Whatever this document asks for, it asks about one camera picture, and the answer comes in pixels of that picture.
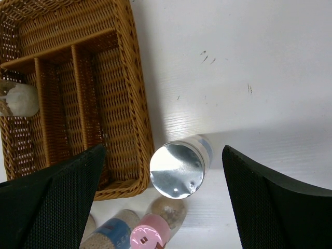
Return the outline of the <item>pink lid spice jar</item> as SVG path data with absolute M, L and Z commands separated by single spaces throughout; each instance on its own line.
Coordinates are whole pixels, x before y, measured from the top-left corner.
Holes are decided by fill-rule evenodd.
M 131 248 L 165 248 L 187 215 L 183 200 L 159 197 L 146 211 L 130 235 Z

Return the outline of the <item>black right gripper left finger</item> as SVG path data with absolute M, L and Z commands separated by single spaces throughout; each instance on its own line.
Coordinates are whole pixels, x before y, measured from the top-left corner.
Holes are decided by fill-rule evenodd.
M 100 144 L 1 183 L 1 248 L 79 248 L 104 160 Z

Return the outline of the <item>blue label shaker silver lid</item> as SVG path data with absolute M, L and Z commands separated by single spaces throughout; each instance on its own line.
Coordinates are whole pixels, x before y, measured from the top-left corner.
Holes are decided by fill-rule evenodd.
M 211 143 L 203 135 L 168 142 L 150 160 L 150 180 L 163 196 L 185 199 L 202 186 L 212 159 Z

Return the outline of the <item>yellow lid spice jar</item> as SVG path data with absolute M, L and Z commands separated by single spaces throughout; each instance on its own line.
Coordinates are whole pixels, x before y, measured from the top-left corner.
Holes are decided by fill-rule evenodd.
M 83 242 L 90 234 L 92 234 L 95 231 L 95 229 L 96 229 L 95 220 L 93 216 L 89 214 L 81 242 Z

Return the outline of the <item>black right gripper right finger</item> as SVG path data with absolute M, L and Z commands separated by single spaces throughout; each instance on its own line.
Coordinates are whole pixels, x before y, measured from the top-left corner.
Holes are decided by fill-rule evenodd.
M 222 162 L 243 248 L 331 248 L 331 190 L 226 145 Z

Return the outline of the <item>black top glass condiment bottle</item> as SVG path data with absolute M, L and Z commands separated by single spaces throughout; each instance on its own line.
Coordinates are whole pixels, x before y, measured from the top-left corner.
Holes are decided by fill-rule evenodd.
M 36 87 L 1 79 L 2 117 L 32 117 L 38 110 Z

